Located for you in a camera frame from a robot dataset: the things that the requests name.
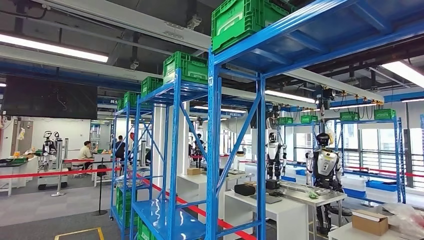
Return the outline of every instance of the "ceiling light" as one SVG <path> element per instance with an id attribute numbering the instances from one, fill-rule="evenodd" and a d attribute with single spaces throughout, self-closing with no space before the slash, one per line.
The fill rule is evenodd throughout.
<path id="1" fill-rule="evenodd" d="M 106 63 L 107 56 L 0 34 L 0 42 Z"/>
<path id="2" fill-rule="evenodd" d="M 424 88 L 424 75 L 410 68 L 406 64 L 395 61 L 381 65 L 383 68 L 401 76 L 402 78 Z"/>
<path id="3" fill-rule="evenodd" d="M 309 110 L 303 110 L 303 111 L 302 111 L 302 113 L 309 113 L 309 112 L 312 112 L 312 110 L 310 110 L 310 109 L 309 109 Z"/>
<path id="4" fill-rule="evenodd" d="M 402 103 L 420 102 L 420 101 L 424 101 L 424 98 L 405 99 L 405 100 L 402 100 Z"/>
<path id="5" fill-rule="evenodd" d="M 349 108 L 357 108 L 357 107 L 369 107 L 369 106 L 375 106 L 375 105 L 377 105 L 377 103 L 358 104 L 358 105 L 346 105 L 346 106 L 332 106 L 329 109 L 330 110 L 349 109 Z"/>
<path id="6" fill-rule="evenodd" d="M 195 106 L 194 107 L 195 109 L 204 109 L 204 110 L 208 110 L 208 107 L 207 106 Z M 244 114 L 244 113 L 246 113 L 247 111 L 245 111 L 245 110 L 235 110 L 235 109 L 228 109 L 228 108 L 221 108 L 221 111 L 224 111 L 224 112 L 230 112 L 230 113 L 239 113 L 239 114 Z"/>
<path id="7" fill-rule="evenodd" d="M 312 99 L 312 98 L 291 95 L 291 94 L 282 93 L 282 92 L 279 92 L 279 91 L 266 90 L 265 94 L 273 95 L 273 96 L 277 96 L 277 97 L 281 97 L 281 98 L 285 98 L 285 99 L 294 99 L 294 100 L 307 102 L 307 103 L 311 103 L 311 104 L 316 104 L 318 102 L 318 101 L 316 101 L 315 99 Z"/>

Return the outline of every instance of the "cardboard box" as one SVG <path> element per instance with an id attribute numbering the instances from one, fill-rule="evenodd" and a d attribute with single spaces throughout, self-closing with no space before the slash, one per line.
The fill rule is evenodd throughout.
<path id="1" fill-rule="evenodd" d="M 196 168 L 196 167 L 187 168 L 187 175 L 199 175 L 201 173 L 202 171 L 200 168 Z"/>
<path id="2" fill-rule="evenodd" d="M 352 226 L 355 229 L 383 236 L 389 230 L 387 216 L 365 210 L 352 211 Z"/>

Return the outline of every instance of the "yellow floor marking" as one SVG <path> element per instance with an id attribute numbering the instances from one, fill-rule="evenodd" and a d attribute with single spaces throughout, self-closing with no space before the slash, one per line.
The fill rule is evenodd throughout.
<path id="1" fill-rule="evenodd" d="M 67 236 L 67 235 L 72 235 L 72 234 L 80 234 L 80 233 L 85 233 L 85 232 L 89 232 L 89 231 L 97 231 L 98 232 L 98 236 L 100 237 L 100 240 L 105 240 L 105 238 L 103 237 L 103 232 L 102 232 L 102 228 L 101 227 L 90 228 L 90 229 L 85 229 L 85 230 L 80 230 L 80 231 L 73 231 L 73 232 L 68 232 L 68 233 L 64 233 L 64 234 L 59 234 L 59 235 L 56 235 L 54 237 L 54 240 L 59 240 L 59 237 L 63 237 L 63 236 Z"/>
<path id="2" fill-rule="evenodd" d="M 320 236 L 320 237 L 321 237 L 321 238 L 323 238 L 323 239 L 327 239 L 327 240 L 329 239 L 328 237 L 323 236 L 323 235 L 318 234 L 318 233 L 317 233 L 316 235 L 317 235 L 317 236 Z"/>

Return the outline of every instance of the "large black tv screen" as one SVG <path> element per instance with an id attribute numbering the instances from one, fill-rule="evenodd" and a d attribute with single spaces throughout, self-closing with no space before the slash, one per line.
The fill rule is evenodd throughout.
<path id="1" fill-rule="evenodd" d="M 97 87 L 6 76 L 2 115 L 97 119 Z"/>

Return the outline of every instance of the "humanoid robot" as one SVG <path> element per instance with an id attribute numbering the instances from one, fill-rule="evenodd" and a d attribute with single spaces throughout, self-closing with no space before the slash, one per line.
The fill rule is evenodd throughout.
<path id="1" fill-rule="evenodd" d="M 312 184 L 312 176 L 315 178 L 315 187 L 329 189 L 331 191 L 343 192 L 342 190 L 342 161 L 341 152 L 334 152 L 327 149 L 332 143 L 332 139 L 327 133 L 320 133 L 316 136 L 319 150 L 313 152 L 310 158 L 306 153 L 306 184 Z M 330 204 L 324 205 L 324 216 L 326 226 L 324 226 L 323 211 L 321 206 L 316 208 L 318 218 L 318 230 L 321 234 L 328 234 L 332 226 Z"/>
<path id="2" fill-rule="evenodd" d="M 281 173 L 283 175 L 286 172 L 286 164 L 287 164 L 287 153 L 286 148 L 287 146 L 285 144 L 280 144 L 276 141 L 276 134 L 271 132 L 268 135 L 269 142 L 266 145 L 266 167 L 267 167 L 267 175 L 268 179 L 273 179 L 274 175 L 277 180 L 280 179 Z M 280 150 L 282 148 L 283 154 L 282 154 L 282 170 L 280 168 L 281 162 L 280 162 Z"/>

